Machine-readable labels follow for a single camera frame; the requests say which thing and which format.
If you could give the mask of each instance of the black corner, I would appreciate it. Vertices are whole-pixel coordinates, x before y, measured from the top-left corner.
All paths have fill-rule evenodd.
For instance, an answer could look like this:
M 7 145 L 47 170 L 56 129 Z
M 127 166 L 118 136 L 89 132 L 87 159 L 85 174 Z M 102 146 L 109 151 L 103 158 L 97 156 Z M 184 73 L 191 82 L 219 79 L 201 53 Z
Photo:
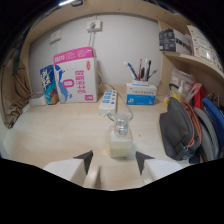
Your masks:
M 93 158 L 93 151 L 84 153 L 80 156 L 77 157 L 73 157 L 74 159 L 83 159 L 84 160 L 84 164 L 85 164 L 85 169 L 86 169 L 86 175 L 88 174 L 89 171 L 89 167 Z
M 140 153 L 138 151 L 136 152 L 135 157 L 137 159 L 138 168 L 139 168 L 139 172 L 140 172 L 141 175 L 142 175 L 142 170 L 144 168 L 144 162 L 145 162 L 145 160 L 146 159 L 155 159 L 155 158 L 153 158 L 151 156 L 147 156 L 147 155 L 145 155 L 143 153 Z

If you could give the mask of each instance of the wall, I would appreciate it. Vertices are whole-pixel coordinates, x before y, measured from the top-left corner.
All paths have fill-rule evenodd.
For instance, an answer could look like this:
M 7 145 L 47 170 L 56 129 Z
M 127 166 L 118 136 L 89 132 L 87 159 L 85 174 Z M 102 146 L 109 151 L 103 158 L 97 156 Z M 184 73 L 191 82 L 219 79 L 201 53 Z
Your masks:
M 4 158 L 4 159 L 9 159 L 9 155 L 6 152 L 5 147 L 3 145 L 7 131 L 8 131 L 8 129 L 5 127 L 5 125 L 2 121 L 1 114 L 0 114 L 0 154 L 1 154 L 2 158 Z
M 53 64 L 54 54 L 88 46 L 90 34 L 86 30 L 86 23 L 93 19 L 95 17 L 92 16 L 62 24 L 32 43 L 29 70 L 33 92 L 42 91 L 40 69 Z M 97 32 L 93 39 L 98 68 L 102 72 L 104 82 L 131 82 L 130 73 L 123 62 L 128 61 L 137 70 L 140 58 L 143 61 L 147 58 L 152 61 L 151 72 L 158 70 L 151 82 L 159 85 L 162 55 L 158 47 L 158 23 L 127 15 L 99 15 L 98 19 L 103 22 L 103 31 Z M 58 29 L 63 31 L 63 38 L 50 45 L 50 34 Z

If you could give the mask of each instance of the shelf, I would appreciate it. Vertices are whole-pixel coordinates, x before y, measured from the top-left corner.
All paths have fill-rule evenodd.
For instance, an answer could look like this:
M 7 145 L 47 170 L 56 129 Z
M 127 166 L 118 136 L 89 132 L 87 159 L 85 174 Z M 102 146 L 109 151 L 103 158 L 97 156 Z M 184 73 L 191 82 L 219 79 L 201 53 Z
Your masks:
M 175 58 L 178 61 L 181 61 L 185 64 L 188 64 L 194 68 L 201 70 L 204 73 L 209 74 L 217 81 L 224 82 L 224 74 L 218 68 L 216 68 L 213 64 L 207 62 L 205 59 L 201 59 L 198 57 L 185 55 L 185 54 L 178 54 L 173 52 L 165 52 L 164 55 L 167 57 Z

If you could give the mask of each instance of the bag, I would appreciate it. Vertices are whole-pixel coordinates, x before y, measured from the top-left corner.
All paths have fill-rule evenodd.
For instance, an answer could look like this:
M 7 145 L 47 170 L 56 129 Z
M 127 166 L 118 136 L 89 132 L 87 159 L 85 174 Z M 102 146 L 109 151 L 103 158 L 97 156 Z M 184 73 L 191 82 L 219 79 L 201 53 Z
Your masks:
M 221 111 L 216 107 L 216 105 L 208 98 L 205 97 L 202 100 L 205 113 L 210 118 L 213 127 L 215 129 L 218 142 L 219 142 L 219 150 L 220 150 L 220 158 L 224 158 L 224 117 Z
M 168 112 L 160 115 L 159 122 L 166 155 L 177 161 L 200 163 L 196 150 L 201 145 L 201 128 L 191 106 L 171 97 Z
M 216 160 L 220 157 L 219 143 L 212 122 L 204 111 L 198 108 L 194 108 L 194 111 L 198 115 L 201 124 L 202 141 L 198 149 L 201 158 L 203 162 Z

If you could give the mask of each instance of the electrical socket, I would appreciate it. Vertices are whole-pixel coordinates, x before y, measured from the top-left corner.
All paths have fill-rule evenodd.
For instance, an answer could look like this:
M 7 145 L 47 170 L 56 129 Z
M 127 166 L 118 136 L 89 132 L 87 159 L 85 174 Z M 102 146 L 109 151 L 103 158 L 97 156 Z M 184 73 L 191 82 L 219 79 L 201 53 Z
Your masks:
M 88 21 L 88 22 L 87 22 L 86 29 L 87 29 L 89 32 L 102 31 L 102 22 L 101 22 L 100 20 L 92 20 L 92 21 Z
M 50 43 L 54 43 L 62 39 L 62 30 L 57 30 L 51 34 Z

